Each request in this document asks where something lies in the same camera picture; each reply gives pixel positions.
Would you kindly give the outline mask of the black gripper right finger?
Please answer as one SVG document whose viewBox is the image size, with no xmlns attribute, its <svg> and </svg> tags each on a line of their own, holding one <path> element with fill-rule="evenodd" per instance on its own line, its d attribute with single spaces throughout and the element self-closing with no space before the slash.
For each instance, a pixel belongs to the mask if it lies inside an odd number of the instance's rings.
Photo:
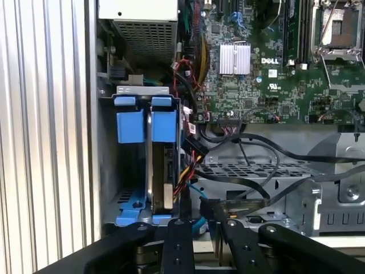
<svg viewBox="0 0 365 274">
<path fill-rule="evenodd" d="M 218 200 L 202 198 L 200 212 L 220 264 L 237 273 L 364 273 L 364 262 L 281 225 L 245 227 Z"/>
</svg>

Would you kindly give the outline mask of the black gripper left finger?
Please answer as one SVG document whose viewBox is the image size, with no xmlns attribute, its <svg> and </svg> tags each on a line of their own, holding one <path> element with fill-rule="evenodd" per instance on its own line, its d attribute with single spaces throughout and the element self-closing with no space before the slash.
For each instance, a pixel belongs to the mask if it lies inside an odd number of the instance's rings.
<svg viewBox="0 0 365 274">
<path fill-rule="evenodd" d="M 40 269 L 39 273 L 194 273 L 192 225 L 137 222 Z"/>
</svg>

